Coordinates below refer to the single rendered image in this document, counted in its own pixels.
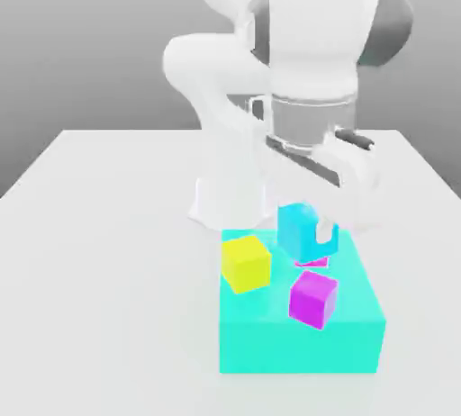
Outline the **small purple cube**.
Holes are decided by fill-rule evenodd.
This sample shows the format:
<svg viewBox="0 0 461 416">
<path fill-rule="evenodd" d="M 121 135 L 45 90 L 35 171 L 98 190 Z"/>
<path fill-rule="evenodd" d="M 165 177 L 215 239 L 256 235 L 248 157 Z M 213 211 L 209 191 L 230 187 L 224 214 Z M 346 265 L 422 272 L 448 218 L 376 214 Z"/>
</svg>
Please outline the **small purple cube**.
<svg viewBox="0 0 461 416">
<path fill-rule="evenodd" d="M 323 330 L 336 308 L 338 290 L 338 280 L 303 271 L 290 290 L 289 316 Z"/>
</svg>

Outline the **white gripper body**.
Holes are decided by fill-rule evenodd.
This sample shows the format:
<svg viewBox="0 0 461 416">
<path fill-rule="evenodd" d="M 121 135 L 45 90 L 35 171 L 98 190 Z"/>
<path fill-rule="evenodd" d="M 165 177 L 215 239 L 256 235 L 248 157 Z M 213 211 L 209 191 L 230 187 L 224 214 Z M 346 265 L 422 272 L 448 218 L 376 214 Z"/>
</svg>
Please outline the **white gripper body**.
<svg viewBox="0 0 461 416">
<path fill-rule="evenodd" d="M 279 205 L 307 203 L 327 222 L 347 230 L 376 221 L 379 166 L 374 143 L 328 135 L 309 153 L 266 137 L 265 168 Z"/>
</svg>

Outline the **large cyan box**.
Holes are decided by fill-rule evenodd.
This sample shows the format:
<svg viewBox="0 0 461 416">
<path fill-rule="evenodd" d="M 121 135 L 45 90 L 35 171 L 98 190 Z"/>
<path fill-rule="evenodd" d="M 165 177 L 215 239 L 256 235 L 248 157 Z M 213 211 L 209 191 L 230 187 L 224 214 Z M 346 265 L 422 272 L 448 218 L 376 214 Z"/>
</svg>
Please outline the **large cyan box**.
<svg viewBox="0 0 461 416">
<path fill-rule="evenodd" d="M 339 252 L 314 270 L 339 282 L 336 307 L 317 330 L 289 316 L 302 269 L 276 245 L 274 230 L 226 230 L 223 241 L 254 235 L 272 255 L 271 283 L 235 294 L 220 283 L 220 370 L 224 374 L 374 373 L 386 319 L 349 232 Z"/>
</svg>

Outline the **small yellow cube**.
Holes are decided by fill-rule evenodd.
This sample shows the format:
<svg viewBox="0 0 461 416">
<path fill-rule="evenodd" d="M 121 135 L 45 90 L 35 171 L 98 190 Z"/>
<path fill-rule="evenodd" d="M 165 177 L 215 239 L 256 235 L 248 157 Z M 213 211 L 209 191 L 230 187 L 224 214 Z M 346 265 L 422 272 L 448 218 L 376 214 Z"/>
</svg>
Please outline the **small yellow cube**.
<svg viewBox="0 0 461 416">
<path fill-rule="evenodd" d="M 235 294 L 244 294 L 270 284 L 271 253 L 253 235 L 224 241 L 221 274 Z"/>
</svg>

